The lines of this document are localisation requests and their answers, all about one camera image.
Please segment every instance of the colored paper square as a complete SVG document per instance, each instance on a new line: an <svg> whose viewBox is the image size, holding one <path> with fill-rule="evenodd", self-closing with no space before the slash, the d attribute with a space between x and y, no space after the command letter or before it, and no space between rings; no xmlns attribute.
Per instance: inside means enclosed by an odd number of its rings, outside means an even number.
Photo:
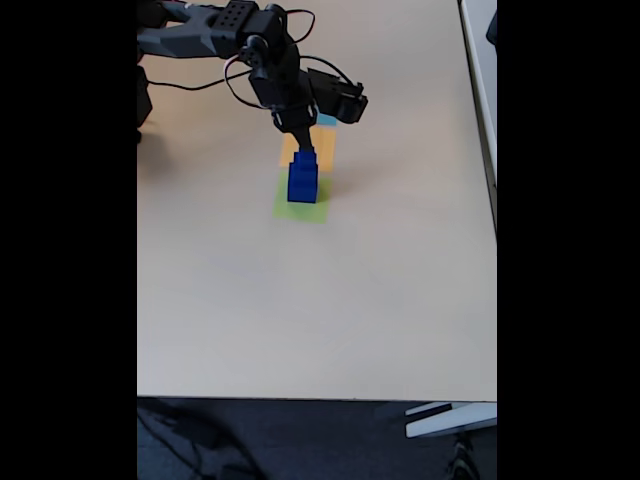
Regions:
<svg viewBox="0 0 640 480"><path fill-rule="evenodd" d="M318 171L333 171L333 157L336 153L336 131L332 128L313 126L310 129L311 142L318 157ZM298 151L298 142L290 133L285 133L282 140L281 167L293 162L293 154Z"/></svg>
<svg viewBox="0 0 640 480"><path fill-rule="evenodd" d="M289 218L298 222L326 223L329 213L329 194L331 193L331 179L318 178L318 198L316 203L296 203L287 201L288 170L282 170L278 178L278 190L273 202L273 216L275 218Z"/></svg>
<svg viewBox="0 0 640 480"><path fill-rule="evenodd" d="M324 113L318 113L317 125L335 127L336 125L338 125L338 120L336 120L336 117L330 117L329 115L325 115Z"/></svg>

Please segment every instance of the green paper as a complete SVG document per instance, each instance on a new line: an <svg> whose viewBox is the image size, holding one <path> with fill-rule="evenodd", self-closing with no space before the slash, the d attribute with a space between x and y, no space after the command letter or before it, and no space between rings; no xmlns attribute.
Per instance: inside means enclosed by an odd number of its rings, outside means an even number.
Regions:
<svg viewBox="0 0 640 480"><path fill-rule="evenodd" d="M299 222L326 223L329 212L329 193L331 178L318 178L318 200L316 203L297 203L287 201L287 180L289 169L282 169L278 178L278 191L273 203L275 218L290 218Z"/></svg>

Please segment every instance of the gray carpet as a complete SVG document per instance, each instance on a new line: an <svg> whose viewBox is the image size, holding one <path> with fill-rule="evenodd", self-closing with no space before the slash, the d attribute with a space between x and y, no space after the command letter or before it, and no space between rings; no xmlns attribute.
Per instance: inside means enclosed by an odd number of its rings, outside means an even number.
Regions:
<svg viewBox="0 0 640 480"><path fill-rule="evenodd" d="M453 436L407 439L405 419L381 402L168 400L226 425L269 480L446 480ZM405 405L398 403L398 411ZM194 459L189 443L153 420L149 426ZM496 428L470 432L482 480L497 478ZM243 465L234 451L202 450L203 471ZM140 480L188 480L192 472L138 422Z"/></svg>

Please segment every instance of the table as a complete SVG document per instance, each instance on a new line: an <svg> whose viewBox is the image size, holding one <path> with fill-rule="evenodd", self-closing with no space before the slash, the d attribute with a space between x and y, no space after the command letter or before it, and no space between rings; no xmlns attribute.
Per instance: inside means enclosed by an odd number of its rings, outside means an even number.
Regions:
<svg viewBox="0 0 640 480"><path fill-rule="evenodd" d="M496 238L457 3L279 3L315 11L301 53L361 81L369 106L337 127L328 217L311 224L272 215L268 112L224 85L150 86L138 395L496 401ZM198 85L222 63L141 64Z"/></svg>

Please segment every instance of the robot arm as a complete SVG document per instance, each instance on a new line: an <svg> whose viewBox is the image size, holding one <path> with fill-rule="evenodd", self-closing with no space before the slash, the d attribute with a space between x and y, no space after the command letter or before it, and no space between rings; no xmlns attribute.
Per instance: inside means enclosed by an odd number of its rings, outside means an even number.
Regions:
<svg viewBox="0 0 640 480"><path fill-rule="evenodd" d="M161 2L167 21L180 25L143 28L142 54L172 58L219 57L252 68L249 81L275 126L292 133L301 149L312 149L309 128L317 110L344 123L360 120L368 100L362 84L317 70L300 70L300 53L287 32L287 12L270 4L232 0L226 7Z"/></svg>

